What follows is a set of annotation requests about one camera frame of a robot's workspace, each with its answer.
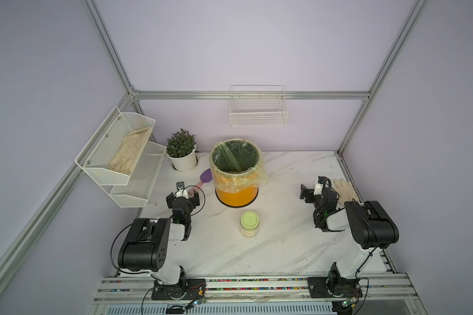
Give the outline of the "glass oatmeal jar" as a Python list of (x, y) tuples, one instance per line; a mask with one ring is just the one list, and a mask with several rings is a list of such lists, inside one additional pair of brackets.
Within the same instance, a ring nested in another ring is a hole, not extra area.
[(259, 216), (253, 211), (246, 211), (240, 217), (240, 233), (247, 238), (255, 237), (259, 226)]

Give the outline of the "green jar lid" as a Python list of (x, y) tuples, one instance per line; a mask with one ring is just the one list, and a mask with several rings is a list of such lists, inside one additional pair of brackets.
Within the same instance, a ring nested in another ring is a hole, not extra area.
[(256, 230), (260, 225), (260, 218), (253, 211), (246, 211), (240, 217), (240, 227), (247, 231)]

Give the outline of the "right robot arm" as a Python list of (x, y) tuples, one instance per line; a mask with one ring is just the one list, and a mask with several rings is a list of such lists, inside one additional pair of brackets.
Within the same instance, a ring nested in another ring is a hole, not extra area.
[(353, 243), (326, 277), (309, 277), (312, 298), (359, 298), (362, 270), (374, 255), (399, 240), (399, 230), (377, 201), (362, 202), (352, 183), (320, 176), (313, 188), (300, 185), (300, 199), (313, 205), (314, 227), (322, 232), (350, 231)]

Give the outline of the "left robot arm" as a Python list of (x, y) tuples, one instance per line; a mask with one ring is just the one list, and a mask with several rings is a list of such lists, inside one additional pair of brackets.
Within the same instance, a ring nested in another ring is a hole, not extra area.
[(182, 266), (167, 259), (170, 241), (184, 242), (192, 231), (193, 211), (200, 205), (196, 190), (178, 190), (166, 197), (172, 215), (168, 218), (138, 218), (124, 228), (127, 235), (111, 264), (128, 276), (148, 275), (160, 285), (184, 286)]

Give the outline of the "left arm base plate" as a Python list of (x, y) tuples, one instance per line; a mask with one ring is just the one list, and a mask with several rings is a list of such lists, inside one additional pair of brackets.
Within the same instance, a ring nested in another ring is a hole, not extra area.
[(201, 278), (180, 279), (177, 284), (166, 285), (155, 281), (150, 296), (153, 301), (191, 301), (205, 293), (206, 281)]

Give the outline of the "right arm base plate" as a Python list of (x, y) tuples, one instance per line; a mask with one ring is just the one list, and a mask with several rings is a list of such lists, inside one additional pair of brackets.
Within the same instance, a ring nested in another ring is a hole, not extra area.
[(309, 277), (307, 287), (313, 299), (318, 298), (360, 298), (363, 296), (359, 280), (345, 278)]

